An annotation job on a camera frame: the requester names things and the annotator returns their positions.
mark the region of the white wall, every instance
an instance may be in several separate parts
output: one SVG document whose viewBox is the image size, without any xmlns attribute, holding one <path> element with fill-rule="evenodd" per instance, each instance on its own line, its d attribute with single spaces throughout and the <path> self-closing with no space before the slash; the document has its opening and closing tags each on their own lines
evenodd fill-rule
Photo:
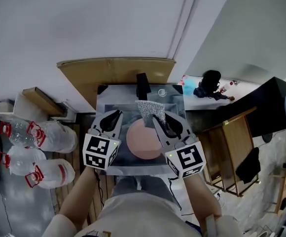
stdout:
<svg viewBox="0 0 286 237">
<path fill-rule="evenodd" d="M 286 0 L 227 0 L 185 74 L 209 69 L 256 83 L 285 79 Z"/>
<path fill-rule="evenodd" d="M 15 99 L 22 89 L 37 86 L 57 102 L 92 110 L 56 63 L 92 57 L 166 58 L 184 1 L 0 0 L 0 100 Z"/>
</svg>

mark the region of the tiled floor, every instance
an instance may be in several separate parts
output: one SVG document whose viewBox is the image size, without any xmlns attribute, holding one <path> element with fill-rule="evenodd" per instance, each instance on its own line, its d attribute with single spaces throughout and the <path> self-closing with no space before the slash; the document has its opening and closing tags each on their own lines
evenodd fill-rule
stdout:
<svg viewBox="0 0 286 237">
<path fill-rule="evenodd" d="M 256 147 L 260 147 L 261 172 L 259 178 L 261 183 L 253 185 L 242 198 L 220 192 L 219 201 L 223 214 L 234 216 L 243 231 L 255 230 L 259 226 L 264 227 L 265 225 L 272 231 L 276 231 L 286 215 L 283 214 L 279 218 L 276 214 L 264 213 L 264 210 L 270 209 L 271 202 L 275 202 L 277 199 L 280 184 L 274 178 L 269 177 L 269 174 L 280 171 L 282 164 L 286 162 L 286 130 L 275 133 L 274 138 L 268 144 L 264 144 L 261 137 L 254 138 L 254 144 Z M 161 177 L 168 184 L 168 176 Z M 182 206 L 181 213 L 192 213 L 183 181 L 181 179 L 173 181 L 172 189 Z M 182 218 L 194 224 L 197 223 L 194 215 L 182 216 Z"/>
</svg>

